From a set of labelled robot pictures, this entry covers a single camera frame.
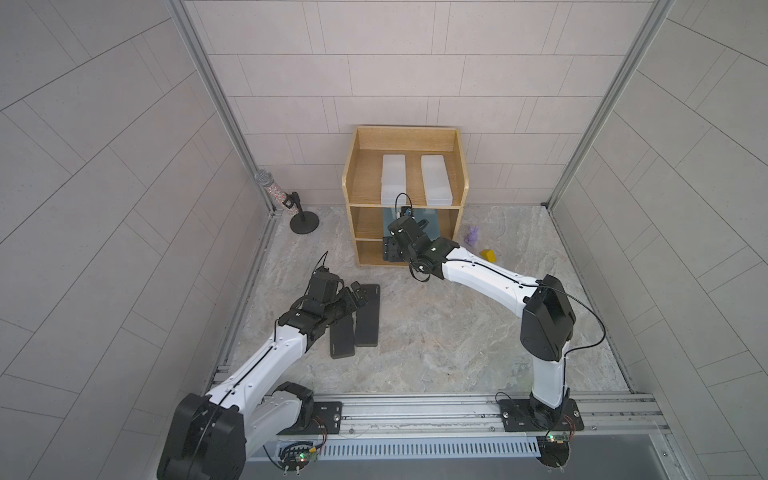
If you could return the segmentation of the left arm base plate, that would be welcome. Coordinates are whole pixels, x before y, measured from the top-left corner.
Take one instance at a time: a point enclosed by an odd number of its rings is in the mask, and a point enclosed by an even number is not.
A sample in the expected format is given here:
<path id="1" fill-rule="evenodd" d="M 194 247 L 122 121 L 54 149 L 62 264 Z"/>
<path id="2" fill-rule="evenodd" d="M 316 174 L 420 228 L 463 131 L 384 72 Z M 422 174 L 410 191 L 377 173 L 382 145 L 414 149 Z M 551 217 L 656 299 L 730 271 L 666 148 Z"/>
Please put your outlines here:
<path id="1" fill-rule="evenodd" d="M 336 435 L 340 432 L 342 413 L 342 402 L 314 402 L 311 410 L 302 407 L 298 420 L 279 435 Z"/>

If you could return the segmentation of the purple toy figure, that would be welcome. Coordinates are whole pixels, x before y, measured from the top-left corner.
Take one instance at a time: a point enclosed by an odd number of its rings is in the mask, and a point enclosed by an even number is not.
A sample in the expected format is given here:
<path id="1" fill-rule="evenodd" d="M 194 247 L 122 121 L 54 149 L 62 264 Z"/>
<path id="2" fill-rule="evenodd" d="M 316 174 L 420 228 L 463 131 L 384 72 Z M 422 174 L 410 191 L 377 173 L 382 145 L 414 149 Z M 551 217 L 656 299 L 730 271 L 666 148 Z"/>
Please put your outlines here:
<path id="1" fill-rule="evenodd" d="M 480 227 L 477 225 L 470 226 L 465 236 L 465 242 L 470 247 L 475 247 L 479 237 Z"/>

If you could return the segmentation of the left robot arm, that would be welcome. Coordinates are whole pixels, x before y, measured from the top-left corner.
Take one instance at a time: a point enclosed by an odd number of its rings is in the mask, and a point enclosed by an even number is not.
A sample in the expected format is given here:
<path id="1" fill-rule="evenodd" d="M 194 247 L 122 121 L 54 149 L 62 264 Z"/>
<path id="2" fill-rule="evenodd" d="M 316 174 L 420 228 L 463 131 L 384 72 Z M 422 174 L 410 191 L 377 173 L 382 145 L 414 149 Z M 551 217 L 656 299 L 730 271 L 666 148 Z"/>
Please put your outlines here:
<path id="1" fill-rule="evenodd" d="M 247 460 L 285 429 L 308 423 L 310 390 L 279 385 L 325 331 L 366 303 L 357 282 L 325 272 L 275 322 L 268 340 L 225 381 L 176 407 L 156 470 L 159 479 L 237 479 Z"/>

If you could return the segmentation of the black round stand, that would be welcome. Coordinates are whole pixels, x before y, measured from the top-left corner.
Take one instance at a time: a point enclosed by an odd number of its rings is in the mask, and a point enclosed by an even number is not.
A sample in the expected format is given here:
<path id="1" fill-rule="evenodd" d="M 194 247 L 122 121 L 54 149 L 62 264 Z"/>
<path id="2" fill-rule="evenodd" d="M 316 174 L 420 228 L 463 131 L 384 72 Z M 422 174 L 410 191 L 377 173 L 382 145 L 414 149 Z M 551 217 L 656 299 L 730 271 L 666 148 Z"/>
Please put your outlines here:
<path id="1" fill-rule="evenodd" d="M 319 217 L 310 211 L 306 211 L 297 192 L 286 195 L 283 205 L 287 208 L 294 208 L 297 213 L 290 220 L 290 228 L 293 233 L 306 235 L 315 231 L 320 223 Z"/>

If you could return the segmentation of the black pencil case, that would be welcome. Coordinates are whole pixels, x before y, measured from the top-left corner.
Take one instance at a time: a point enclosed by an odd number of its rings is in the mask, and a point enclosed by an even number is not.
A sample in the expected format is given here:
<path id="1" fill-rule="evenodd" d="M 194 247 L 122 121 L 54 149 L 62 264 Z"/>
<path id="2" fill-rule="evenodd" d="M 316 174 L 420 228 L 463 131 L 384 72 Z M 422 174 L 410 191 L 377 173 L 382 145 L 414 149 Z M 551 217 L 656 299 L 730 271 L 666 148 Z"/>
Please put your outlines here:
<path id="1" fill-rule="evenodd" d="M 347 315 L 330 327 L 330 356 L 332 359 L 343 359 L 354 355 L 354 318 Z"/>
<path id="2" fill-rule="evenodd" d="M 354 342 L 356 347 L 376 347 L 379 340 L 380 299 L 379 284 L 364 284 L 366 304 L 356 312 Z"/>

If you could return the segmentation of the teal pencil case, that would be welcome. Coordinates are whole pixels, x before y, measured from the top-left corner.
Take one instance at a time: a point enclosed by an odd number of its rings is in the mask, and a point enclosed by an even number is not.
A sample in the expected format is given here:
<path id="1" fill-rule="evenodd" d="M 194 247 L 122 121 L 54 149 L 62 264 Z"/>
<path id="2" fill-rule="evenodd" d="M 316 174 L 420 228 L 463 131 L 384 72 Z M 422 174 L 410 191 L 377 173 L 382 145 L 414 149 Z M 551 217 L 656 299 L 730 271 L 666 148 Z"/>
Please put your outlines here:
<path id="1" fill-rule="evenodd" d="M 414 209 L 413 216 L 418 223 L 423 223 L 423 231 L 430 240 L 441 236 L 440 220 L 436 209 Z"/>
<path id="2" fill-rule="evenodd" d="M 400 211 L 396 208 L 382 210 L 383 236 L 394 238 L 401 229 Z"/>

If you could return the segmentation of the clear tube with beads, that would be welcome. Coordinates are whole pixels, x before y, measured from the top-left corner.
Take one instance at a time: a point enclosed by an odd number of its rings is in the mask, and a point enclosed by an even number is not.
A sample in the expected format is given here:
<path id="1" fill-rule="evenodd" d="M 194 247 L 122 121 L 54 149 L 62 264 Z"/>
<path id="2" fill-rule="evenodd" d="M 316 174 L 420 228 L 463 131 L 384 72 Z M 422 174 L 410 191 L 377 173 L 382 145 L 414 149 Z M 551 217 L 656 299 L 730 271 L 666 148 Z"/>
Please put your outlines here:
<path id="1" fill-rule="evenodd" d="M 280 206 L 286 210 L 290 210 L 293 207 L 293 203 L 289 195 L 276 183 L 273 175 L 268 170 L 257 170 L 254 174 L 254 178 L 256 182 L 271 197 L 273 203 L 276 206 Z"/>

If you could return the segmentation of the circuit board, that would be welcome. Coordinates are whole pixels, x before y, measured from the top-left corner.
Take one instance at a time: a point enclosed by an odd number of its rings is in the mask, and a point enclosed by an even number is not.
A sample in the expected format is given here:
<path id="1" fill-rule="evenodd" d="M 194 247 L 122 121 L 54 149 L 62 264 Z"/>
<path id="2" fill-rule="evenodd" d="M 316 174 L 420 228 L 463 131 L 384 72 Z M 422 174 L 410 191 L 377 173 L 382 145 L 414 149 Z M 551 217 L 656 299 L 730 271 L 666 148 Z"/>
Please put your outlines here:
<path id="1" fill-rule="evenodd" d="M 540 464 L 550 469 L 563 470 L 570 458 L 570 443 L 568 440 L 559 439 L 549 433 L 546 436 L 537 437 Z"/>
<path id="2" fill-rule="evenodd" d="M 322 445 L 310 441 L 298 441 L 282 447 L 278 453 L 279 464 L 284 474 L 297 475 L 319 457 Z"/>

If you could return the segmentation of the aluminium mounting rail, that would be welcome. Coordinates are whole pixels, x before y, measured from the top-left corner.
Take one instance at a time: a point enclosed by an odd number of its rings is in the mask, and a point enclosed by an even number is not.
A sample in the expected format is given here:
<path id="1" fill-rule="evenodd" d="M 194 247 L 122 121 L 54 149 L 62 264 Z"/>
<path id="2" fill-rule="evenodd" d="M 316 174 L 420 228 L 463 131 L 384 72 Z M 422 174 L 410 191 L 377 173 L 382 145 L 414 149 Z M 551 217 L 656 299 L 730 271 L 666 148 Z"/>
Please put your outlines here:
<path id="1" fill-rule="evenodd" d="M 277 439 L 319 438 L 328 441 L 363 441 L 379 438 L 522 437 L 531 442 L 551 433 L 568 441 L 580 436 L 645 435 L 666 433 L 668 423 L 655 398 L 648 394 L 576 394 L 574 399 L 584 430 L 579 432 L 506 432 L 499 398 L 526 399 L 496 394 L 343 394 L 313 396 L 314 402 L 342 402 L 340 432 L 336 435 L 280 436 Z"/>

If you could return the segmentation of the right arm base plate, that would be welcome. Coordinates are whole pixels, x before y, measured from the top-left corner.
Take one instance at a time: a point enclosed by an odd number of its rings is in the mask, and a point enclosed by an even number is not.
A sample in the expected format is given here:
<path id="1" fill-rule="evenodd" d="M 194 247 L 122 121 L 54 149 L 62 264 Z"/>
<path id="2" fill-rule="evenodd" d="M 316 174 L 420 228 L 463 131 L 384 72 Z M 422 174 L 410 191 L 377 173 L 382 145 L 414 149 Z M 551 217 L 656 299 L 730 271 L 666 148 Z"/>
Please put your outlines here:
<path id="1" fill-rule="evenodd" d="M 533 397 L 499 398 L 501 420 L 506 432 L 579 432 L 584 422 L 574 399 L 566 398 L 557 408 L 550 408 Z"/>

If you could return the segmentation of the clear white pencil case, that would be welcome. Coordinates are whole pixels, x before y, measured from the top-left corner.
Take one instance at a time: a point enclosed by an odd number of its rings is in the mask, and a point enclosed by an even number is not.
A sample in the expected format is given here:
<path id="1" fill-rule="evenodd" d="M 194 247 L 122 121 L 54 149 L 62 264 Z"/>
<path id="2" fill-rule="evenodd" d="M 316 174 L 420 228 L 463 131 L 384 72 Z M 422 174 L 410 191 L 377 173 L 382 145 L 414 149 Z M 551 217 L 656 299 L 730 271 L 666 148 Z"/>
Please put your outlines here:
<path id="1" fill-rule="evenodd" d="M 432 207 L 451 206 L 453 193 L 443 155 L 422 155 L 421 171 L 426 203 Z"/>
<path id="2" fill-rule="evenodd" d="M 406 158 L 404 154 L 385 154 L 382 159 L 381 204 L 392 207 L 400 193 L 406 191 Z"/>

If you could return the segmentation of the left circuit board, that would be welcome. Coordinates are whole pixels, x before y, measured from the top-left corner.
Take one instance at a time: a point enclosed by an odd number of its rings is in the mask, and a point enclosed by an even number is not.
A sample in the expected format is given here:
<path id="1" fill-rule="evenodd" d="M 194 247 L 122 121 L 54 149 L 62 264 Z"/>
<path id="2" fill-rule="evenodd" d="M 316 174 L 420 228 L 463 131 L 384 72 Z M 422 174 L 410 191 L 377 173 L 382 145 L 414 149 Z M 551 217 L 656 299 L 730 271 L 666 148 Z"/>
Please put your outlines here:
<path id="1" fill-rule="evenodd" d="M 319 457 L 322 445 L 310 441 L 298 441 L 282 447 L 278 453 L 279 464 L 284 474 L 297 475 Z"/>

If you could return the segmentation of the right circuit board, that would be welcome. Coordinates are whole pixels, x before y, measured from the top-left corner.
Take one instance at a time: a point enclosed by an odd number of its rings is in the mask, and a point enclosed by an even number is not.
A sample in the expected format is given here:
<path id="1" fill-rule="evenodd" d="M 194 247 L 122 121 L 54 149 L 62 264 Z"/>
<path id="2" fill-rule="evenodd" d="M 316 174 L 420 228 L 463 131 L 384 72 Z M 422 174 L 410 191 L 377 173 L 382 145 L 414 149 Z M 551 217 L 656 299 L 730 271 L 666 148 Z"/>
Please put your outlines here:
<path id="1" fill-rule="evenodd" d="M 563 470 L 570 458 L 570 443 L 568 440 L 559 439 L 549 433 L 546 436 L 537 437 L 540 464 L 550 469 Z"/>

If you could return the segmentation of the wooden three-tier shelf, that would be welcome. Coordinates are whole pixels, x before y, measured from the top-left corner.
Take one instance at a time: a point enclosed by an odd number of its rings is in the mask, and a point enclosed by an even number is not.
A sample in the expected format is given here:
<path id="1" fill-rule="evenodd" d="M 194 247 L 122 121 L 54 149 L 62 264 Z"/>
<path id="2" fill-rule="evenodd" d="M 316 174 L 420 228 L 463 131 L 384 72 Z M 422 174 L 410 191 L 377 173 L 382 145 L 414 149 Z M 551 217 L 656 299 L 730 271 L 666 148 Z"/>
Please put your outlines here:
<path id="1" fill-rule="evenodd" d="M 383 159 L 386 154 L 405 156 L 403 199 L 417 210 L 428 209 L 421 157 L 444 157 L 453 202 L 435 208 L 442 237 L 456 241 L 469 191 L 469 175 L 461 133 L 450 127 L 359 126 L 356 128 L 342 175 L 347 216 L 357 264 L 364 267 L 403 267 L 384 257 L 388 213 L 396 214 L 393 201 L 381 201 Z"/>

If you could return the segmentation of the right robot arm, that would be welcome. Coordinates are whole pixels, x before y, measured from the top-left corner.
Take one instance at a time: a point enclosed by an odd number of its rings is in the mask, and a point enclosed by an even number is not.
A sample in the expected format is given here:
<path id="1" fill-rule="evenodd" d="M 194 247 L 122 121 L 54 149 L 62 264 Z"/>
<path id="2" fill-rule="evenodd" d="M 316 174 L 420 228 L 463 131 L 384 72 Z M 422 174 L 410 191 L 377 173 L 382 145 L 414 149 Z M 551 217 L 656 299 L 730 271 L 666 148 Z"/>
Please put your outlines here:
<path id="1" fill-rule="evenodd" d="M 530 408 L 539 417 L 548 416 L 553 424 L 569 395 L 568 355 L 601 345 L 607 337 L 604 322 L 586 303 L 567 293 L 557 277 L 536 279 L 506 270 L 451 239 L 430 238 L 425 225 L 401 216 L 387 227 L 412 277 L 422 283 L 437 278 L 462 285 L 496 301 L 521 320 L 520 343 L 531 355 L 533 366 Z M 601 329 L 598 341 L 570 345 L 576 322 L 572 302 L 595 318 Z"/>

